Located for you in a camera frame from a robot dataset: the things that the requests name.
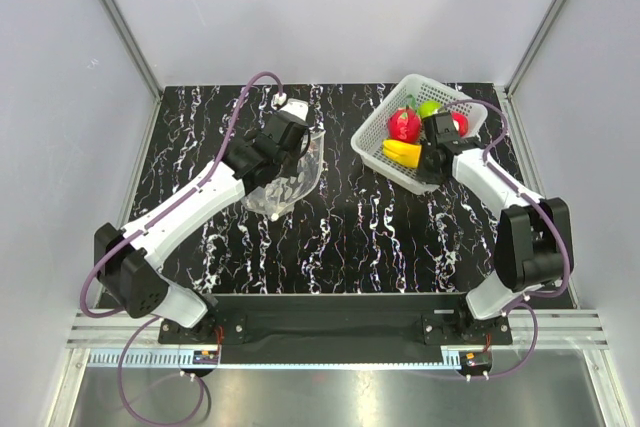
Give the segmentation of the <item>white plastic basket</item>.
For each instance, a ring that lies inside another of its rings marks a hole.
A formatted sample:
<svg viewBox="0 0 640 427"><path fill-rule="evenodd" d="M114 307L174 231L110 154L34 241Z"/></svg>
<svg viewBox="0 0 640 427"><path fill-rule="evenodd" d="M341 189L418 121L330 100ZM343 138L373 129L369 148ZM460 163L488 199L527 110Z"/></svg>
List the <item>white plastic basket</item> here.
<svg viewBox="0 0 640 427"><path fill-rule="evenodd" d="M416 195L437 189L418 176L419 158L426 151L423 117L447 110L464 138L479 135L487 109L470 97L436 80L404 77L356 130L351 147L363 164Z"/></svg>

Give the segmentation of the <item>red apple toy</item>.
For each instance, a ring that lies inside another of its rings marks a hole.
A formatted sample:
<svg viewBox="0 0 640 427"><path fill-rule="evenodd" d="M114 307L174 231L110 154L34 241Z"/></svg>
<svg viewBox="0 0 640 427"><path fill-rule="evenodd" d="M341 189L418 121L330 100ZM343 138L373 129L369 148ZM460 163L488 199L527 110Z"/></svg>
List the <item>red apple toy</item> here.
<svg viewBox="0 0 640 427"><path fill-rule="evenodd" d="M469 131L469 123L467 117L459 112L452 112L451 116L458 134L461 137L465 137Z"/></svg>

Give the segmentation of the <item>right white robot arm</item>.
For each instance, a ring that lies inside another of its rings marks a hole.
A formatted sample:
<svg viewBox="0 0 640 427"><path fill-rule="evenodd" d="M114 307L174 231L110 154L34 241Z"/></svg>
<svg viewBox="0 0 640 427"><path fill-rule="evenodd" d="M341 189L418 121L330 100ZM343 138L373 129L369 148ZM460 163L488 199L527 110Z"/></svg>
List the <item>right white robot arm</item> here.
<svg viewBox="0 0 640 427"><path fill-rule="evenodd" d="M489 148L460 135L452 114L425 117L423 129L418 173L433 184L457 181L498 221L493 270L466 294L466 311L453 321L457 337L472 344L488 334L489 319L518 302L557 297L567 289L574 267L569 208L516 181Z"/></svg>

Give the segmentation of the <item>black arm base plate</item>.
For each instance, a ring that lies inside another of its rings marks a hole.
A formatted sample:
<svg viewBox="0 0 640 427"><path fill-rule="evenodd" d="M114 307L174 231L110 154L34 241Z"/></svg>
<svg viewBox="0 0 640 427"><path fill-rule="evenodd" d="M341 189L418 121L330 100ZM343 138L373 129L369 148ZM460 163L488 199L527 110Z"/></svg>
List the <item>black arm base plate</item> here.
<svg viewBox="0 0 640 427"><path fill-rule="evenodd" d="M224 365L425 366L445 347L512 344L503 317L476 321L461 293L220 295L203 326L162 322L158 340L221 348Z"/></svg>

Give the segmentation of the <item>green apple toy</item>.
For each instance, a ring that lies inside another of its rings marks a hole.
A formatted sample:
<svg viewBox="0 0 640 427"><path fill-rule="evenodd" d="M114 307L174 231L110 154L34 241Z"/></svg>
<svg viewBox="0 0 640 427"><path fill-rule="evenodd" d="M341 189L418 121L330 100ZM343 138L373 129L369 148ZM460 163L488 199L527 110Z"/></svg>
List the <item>green apple toy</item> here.
<svg viewBox="0 0 640 427"><path fill-rule="evenodd" d="M418 114L421 119L424 119L426 117L430 117L434 114L439 113L441 108L442 108L441 103L435 100L427 100L419 106Z"/></svg>

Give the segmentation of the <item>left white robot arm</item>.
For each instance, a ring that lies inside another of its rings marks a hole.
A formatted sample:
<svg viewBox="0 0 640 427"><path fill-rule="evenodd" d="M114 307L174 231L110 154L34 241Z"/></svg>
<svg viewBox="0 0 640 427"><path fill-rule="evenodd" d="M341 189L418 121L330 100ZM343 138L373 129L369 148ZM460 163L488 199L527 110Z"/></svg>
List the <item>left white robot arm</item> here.
<svg viewBox="0 0 640 427"><path fill-rule="evenodd" d="M221 161L150 213L94 234L96 278L132 318L156 315L180 325L196 343L215 333L212 303L160 273L169 255L211 217L279 178L293 177L310 142L308 106L292 101L271 114L254 136L233 138Z"/></svg>

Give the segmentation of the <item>red dragon fruit toy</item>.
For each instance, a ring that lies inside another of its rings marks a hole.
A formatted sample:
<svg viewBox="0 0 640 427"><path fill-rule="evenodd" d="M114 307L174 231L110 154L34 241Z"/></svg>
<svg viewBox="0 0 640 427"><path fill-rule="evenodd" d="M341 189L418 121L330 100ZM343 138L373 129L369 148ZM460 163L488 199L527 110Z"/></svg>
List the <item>red dragon fruit toy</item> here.
<svg viewBox="0 0 640 427"><path fill-rule="evenodd" d="M398 109L388 121L390 138L405 143L416 143L421 127L421 118L409 107Z"/></svg>

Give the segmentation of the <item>clear dotted zip top bag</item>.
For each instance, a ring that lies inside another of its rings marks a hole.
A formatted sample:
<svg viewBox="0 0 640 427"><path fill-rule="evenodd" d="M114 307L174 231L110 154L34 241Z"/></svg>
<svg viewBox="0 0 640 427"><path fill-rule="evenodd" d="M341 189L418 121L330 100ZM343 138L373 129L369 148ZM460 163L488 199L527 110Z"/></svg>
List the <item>clear dotted zip top bag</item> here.
<svg viewBox="0 0 640 427"><path fill-rule="evenodd" d="M276 221L294 210L295 204L309 195L318 185L324 162L325 131L310 133L303 146L309 146L292 170L293 176L282 174L265 187L258 187L241 200L243 207L253 213Z"/></svg>

